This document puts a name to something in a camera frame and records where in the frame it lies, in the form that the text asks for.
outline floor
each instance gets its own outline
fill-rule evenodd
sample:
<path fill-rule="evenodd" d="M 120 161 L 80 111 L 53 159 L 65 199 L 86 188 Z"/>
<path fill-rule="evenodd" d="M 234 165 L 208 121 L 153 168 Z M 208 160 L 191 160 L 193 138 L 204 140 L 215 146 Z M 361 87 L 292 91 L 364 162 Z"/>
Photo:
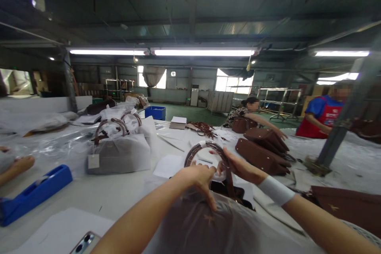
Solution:
<path fill-rule="evenodd" d="M 226 113 L 212 114 L 208 109 L 200 107 L 181 106 L 164 103 L 152 103 L 151 105 L 165 107 L 165 119 L 167 121 L 171 121 L 173 116 L 179 116 L 186 117 L 187 122 L 201 121 L 212 126 L 221 126 L 222 124 L 224 124 L 227 118 Z M 269 119 L 272 116 L 272 114 L 261 113 L 261 116 Z M 296 120 L 281 121 L 277 119 L 272 119 L 271 123 L 273 123 L 278 128 L 297 128 L 300 125 L 301 121 L 301 119 L 299 119 L 299 122 L 296 122 Z"/>

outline hand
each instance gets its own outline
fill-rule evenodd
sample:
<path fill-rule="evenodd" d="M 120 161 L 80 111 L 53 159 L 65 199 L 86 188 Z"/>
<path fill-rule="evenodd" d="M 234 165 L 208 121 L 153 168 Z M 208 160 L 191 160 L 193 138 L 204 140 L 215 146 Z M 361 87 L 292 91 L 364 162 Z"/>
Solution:
<path fill-rule="evenodd" d="M 190 167 L 186 167 L 180 172 L 182 172 L 183 179 L 189 180 L 190 184 L 205 196 L 210 208 L 217 211 L 216 201 L 209 190 L 209 182 L 216 172 L 216 168 L 209 168 L 209 166 L 201 164 L 196 165 L 196 161 L 193 161 Z"/>
<path fill-rule="evenodd" d="M 265 178 L 267 178 L 268 174 L 233 155 L 226 147 L 223 148 L 223 152 L 229 160 L 231 171 L 245 181 L 259 185 Z M 222 167 L 221 161 L 217 168 L 218 175 L 221 175 Z"/>
<path fill-rule="evenodd" d="M 273 129 L 274 132 L 283 139 L 283 141 L 286 141 L 286 139 L 288 139 L 287 135 L 285 133 L 283 133 L 280 129 Z"/>
<path fill-rule="evenodd" d="M 21 174 L 26 170 L 29 170 L 35 164 L 35 158 L 32 156 L 22 157 L 16 159 L 10 166 L 10 170 L 13 170 L 17 174 Z"/>
<path fill-rule="evenodd" d="M 332 131 L 332 128 L 329 127 L 329 126 L 324 125 L 324 126 L 321 128 L 321 131 L 322 131 L 324 134 L 329 135 L 329 134 L 331 133 L 331 131 Z"/>

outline blue plastic crate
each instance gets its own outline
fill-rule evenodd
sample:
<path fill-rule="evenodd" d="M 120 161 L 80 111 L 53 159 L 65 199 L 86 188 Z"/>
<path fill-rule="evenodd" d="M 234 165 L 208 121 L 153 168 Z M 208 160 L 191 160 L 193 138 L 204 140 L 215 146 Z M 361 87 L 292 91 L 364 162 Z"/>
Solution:
<path fill-rule="evenodd" d="M 165 120 L 165 107 L 150 106 L 144 110 L 145 116 L 152 116 L 156 120 Z"/>

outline worker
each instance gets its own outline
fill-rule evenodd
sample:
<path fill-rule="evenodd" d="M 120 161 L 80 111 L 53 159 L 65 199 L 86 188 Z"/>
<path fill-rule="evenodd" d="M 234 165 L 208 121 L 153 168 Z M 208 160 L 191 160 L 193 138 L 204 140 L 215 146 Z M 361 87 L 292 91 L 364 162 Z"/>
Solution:
<path fill-rule="evenodd" d="M 303 197 L 295 195 L 265 172 L 234 156 L 226 147 L 223 151 L 237 176 L 258 185 L 268 196 L 274 198 L 274 201 L 284 202 L 282 208 L 327 253 L 380 253 L 376 246 L 339 219 Z M 211 210 L 217 211 L 214 196 L 209 190 L 209 183 L 215 172 L 215 167 L 195 164 L 181 169 L 120 217 L 101 238 L 91 254 L 141 253 L 174 201 L 192 186 L 205 196 Z M 262 187 L 262 183 L 267 184 L 267 188 Z"/>
<path fill-rule="evenodd" d="M 35 163 L 32 156 L 14 159 L 14 156 L 7 154 L 8 152 L 7 147 L 0 146 L 0 187 L 29 170 Z"/>
<path fill-rule="evenodd" d="M 296 131 L 296 136 L 326 139 L 340 114 L 345 100 L 353 88 L 353 80 L 338 81 L 332 86 L 331 95 L 311 100 L 306 115 Z"/>
<path fill-rule="evenodd" d="M 268 120 L 264 119 L 261 115 L 253 114 L 253 112 L 258 111 L 258 107 L 259 107 L 258 98 L 254 96 L 248 97 L 246 100 L 242 100 L 241 104 L 242 104 L 241 108 L 232 110 L 229 113 L 229 115 L 227 116 L 226 122 L 222 125 L 222 127 L 232 128 L 234 119 L 236 117 L 246 117 L 257 122 L 258 124 L 261 124 L 266 127 L 269 127 L 270 129 L 273 129 L 275 133 L 277 133 L 278 136 L 281 137 L 283 140 L 287 138 L 287 136 L 278 127 L 271 124 Z"/>

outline red apron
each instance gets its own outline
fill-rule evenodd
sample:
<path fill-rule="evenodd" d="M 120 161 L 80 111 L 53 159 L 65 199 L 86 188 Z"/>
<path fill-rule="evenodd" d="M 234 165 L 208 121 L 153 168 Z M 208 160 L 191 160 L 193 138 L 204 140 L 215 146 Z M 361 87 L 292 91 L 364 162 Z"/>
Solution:
<path fill-rule="evenodd" d="M 323 114 L 316 118 L 320 123 L 326 125 L 326 126 L 333 126 L 334 122 L 336 121 L 336 118 L 340 114 L 341 106 L 328 106 L 327 100 L 324 97 L 317 97 L 321 98 L 325 101 L 325 106 L 323 110 Z M 318 127 L 310 123 L 306 118 L 303 119 L 301 125 L 299 126 L 298 130 L 296 131 L 296 136 L 302 136 L 302 137 L 309 137 L 309 138 L 316 138 L 316 139 L 327 139 L 328 135 L 320 131 Z"/>

